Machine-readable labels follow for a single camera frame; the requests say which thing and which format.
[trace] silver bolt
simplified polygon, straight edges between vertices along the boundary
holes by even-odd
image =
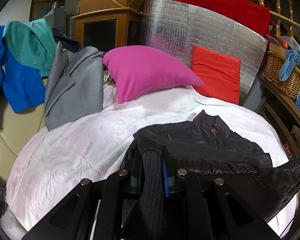
[[[215,182],[215,184],[220,185],[220,186],[225,183],[225,181],[222,178],[216,178],[214,180],[214,182]]]
[[[118,174],[120,175],[120,176],[126,176],[126,175],[128,175],[128,171],[127,170],[119,170],[118,171]]]
[[[87,186],[90,183],[90,179],[84,178],[80,181],[82,186]]]
[[[177,173],[178,173],[179,175],[181,175],[181,176],[184,176],[184,175],[187,174],[187,170],[185,170],[185,169],[179,169],[179,170],[177,171]]]

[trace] red cloth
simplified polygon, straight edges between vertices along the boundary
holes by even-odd
[[[241,60],[193,46],[192,71],[203,81],[193,88],[205,97],[239,104]]]
[[[177,0],[222,14],[265,36],[270,23],[270,10],[249,0]]]

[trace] gray panel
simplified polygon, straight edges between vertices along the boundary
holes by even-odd
[[[142,21],[141,44],[162,50],[188,67],[193,45],[240,59],[242,105],[266,51],[266,39],[223,15],[172,0],[145,0]]]

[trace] bed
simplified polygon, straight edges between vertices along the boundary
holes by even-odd
[[[192,120],[205,110],[219,115],[231,130],[269,152],[274,166],[288,161],[274,129],[258,114],[192,87],[148,92],[117,103],[116,89],[104,85],[104,110],[48,132],[36,133],[23,147],[7,181],[6,201],[17,220],[30,230],[82,178],[106,179],[119,169],[133,133],[151,124]],[[297,197],[269,226],[280,235],[294,216]]]

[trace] pillow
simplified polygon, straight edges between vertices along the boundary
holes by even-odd
[[[112,49],[103,58],[117,89],[118,103],[154,89],[203,85],[190,68],[171,55],[148,46]]]
[[[205,97],[239,104],[241,60],[193,46],[192,71],[204,82],[193,88]]]

